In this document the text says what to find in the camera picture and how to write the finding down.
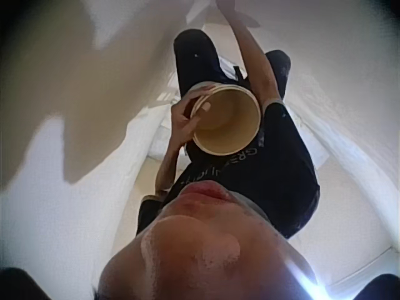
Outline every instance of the lips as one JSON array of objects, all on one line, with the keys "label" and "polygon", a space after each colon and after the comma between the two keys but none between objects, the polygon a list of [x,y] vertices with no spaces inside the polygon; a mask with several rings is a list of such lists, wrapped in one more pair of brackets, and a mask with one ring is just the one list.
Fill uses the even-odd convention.
[{"label": "lips", "polygon": [[233,196],[220,184],[215,181],[201,181],[187,185],[179,194],[201,194],[215,199],[223,200],[230,203],[235,203]]}]

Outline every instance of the man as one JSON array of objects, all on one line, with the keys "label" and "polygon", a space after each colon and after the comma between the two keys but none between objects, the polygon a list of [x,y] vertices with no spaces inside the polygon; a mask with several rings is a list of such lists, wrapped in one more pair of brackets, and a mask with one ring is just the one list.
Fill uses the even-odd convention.
[{"label": "man", "polygon": [[[249,77],[228,79],[202,31],[176,38],[182,100],[172,107],[172,136],[156,179],[163,202],[142,203],[137,236],[104,269],[100,299],[313,297],[313,271],[286,241],[309,221],[319,198],[310,155],[282,101],[290,59],[282,51],[261,51],[234,1],[217,4]],[[192,142],[210,104],[192,119],[189,112],[209,87],[189,90],[204,81],[244,86],[259,102],[264,116],[259,134],[237,154],[214,157]],[[174,183],[184,145],[192,163]]]}]

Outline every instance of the sleeve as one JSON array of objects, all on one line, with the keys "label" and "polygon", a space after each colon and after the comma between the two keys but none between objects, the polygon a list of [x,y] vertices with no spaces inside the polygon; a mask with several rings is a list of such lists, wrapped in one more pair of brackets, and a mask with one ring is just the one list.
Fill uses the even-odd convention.
[{"label": "sleeve", "polygon": [[145,230],[157,217],[162,202],[156,200],[145,200],[140,205],[139,217],[137,219],[136,235]]}]

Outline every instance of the hand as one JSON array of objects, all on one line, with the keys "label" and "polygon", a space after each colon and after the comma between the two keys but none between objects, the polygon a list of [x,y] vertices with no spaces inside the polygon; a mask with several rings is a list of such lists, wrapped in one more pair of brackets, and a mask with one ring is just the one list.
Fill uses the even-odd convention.
[{"label": "hand", "polygon": [[185,110],[197,98],[210,95],[210,89],[213,87],[213,85],[210,85],[189,91],[177,104],[172,106],[172,134],[169,141],[172,147],[180,148],[193,138],[201,116],[210,110],[211,105],[208,102],[204,103],[191,119],[185,116]]},{"label": "hand", "polygon": [[235,13],[235,0],[217,0],[217,7],[225,16]]}]

